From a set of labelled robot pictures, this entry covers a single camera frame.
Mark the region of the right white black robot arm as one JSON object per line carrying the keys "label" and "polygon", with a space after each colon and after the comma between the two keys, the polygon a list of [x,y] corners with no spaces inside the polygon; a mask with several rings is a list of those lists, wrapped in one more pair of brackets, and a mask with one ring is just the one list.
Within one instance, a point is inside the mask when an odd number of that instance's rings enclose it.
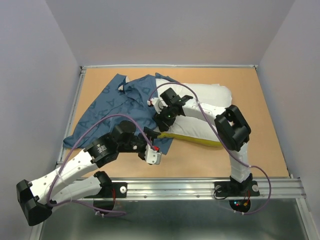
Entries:
{"label": "right white black robot arm", "polygon": [[253,181],[248,160],[251,128],[237,106],[218,107],[201,103],[195,94],[179,96],[172,88],[159,97],[150,98],[147,104],[156,111],[153,120],[160,131],[168,130],[178,116],[207,122],[228,152],[231,166],[230,180],[215,188],[217,197],[238,197],[250,190]]}

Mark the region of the blue lettered pillowcase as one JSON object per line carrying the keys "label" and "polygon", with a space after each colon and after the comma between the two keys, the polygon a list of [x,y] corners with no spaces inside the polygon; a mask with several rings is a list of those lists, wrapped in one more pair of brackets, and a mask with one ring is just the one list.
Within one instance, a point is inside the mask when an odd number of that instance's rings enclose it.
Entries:
{"label": "blue lettered pillowcase", "polygon": [[134,119],[138,125],[152,130],[157,128],[153,116],[154,108],[149,107],[149,97],[158,97],[155,92],[156,79],[175,82],[169,76],[159,73],[127,81],[125,75],[117,74],[91,103],[75,126],[73,134],[63,140],[64,148],[72,148],[76,141],[100,119],[114,114],[124,114]]}

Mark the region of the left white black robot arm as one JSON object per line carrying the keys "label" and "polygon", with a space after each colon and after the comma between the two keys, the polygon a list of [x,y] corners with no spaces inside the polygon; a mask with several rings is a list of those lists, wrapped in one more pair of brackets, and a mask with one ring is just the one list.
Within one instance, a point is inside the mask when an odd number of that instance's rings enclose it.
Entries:
{"label": "left white black robot arm", "polygon": [[119,153],[137,153],[149,165],[161,161],[154,140],[160,135],[148,127],[135,134],[136,125],[121,121],[113,130],[97,138],[65,165],[32,181],[16,185],[17,201],[29,226],[47,220],[55,207],[74,203],[89,196],[113,197],[116,193],[110,177],[100,168],[115,161]]}

